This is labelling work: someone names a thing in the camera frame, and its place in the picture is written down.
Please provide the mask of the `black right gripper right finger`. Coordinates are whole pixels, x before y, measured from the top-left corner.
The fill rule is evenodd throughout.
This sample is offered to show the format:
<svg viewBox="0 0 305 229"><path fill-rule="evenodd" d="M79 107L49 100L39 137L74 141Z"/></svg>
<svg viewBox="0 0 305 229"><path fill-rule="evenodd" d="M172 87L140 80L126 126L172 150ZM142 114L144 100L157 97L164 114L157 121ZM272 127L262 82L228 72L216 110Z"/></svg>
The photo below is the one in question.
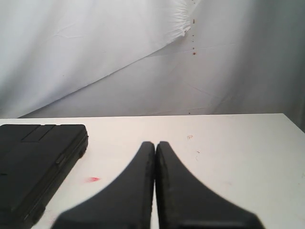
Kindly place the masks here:
<svg viewBox="0 0 305 229"><path fill-rule="evenodd" d="M262 229L253 213L200 182L168 142L156 149L155 186L161 229Z"/></svg>

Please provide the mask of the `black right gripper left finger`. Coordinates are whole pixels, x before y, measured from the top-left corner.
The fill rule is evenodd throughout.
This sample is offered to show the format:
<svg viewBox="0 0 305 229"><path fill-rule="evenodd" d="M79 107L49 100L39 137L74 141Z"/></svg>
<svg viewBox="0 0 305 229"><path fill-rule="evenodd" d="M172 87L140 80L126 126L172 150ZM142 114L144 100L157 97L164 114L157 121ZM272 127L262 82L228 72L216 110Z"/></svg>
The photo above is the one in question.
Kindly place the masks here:
<svg viewBox="0 0 305 229"><path fill-rule="evenodd" d="M129 165L90 199L61 213L54 229L149 229L155 147L143 142Z"/></svg>

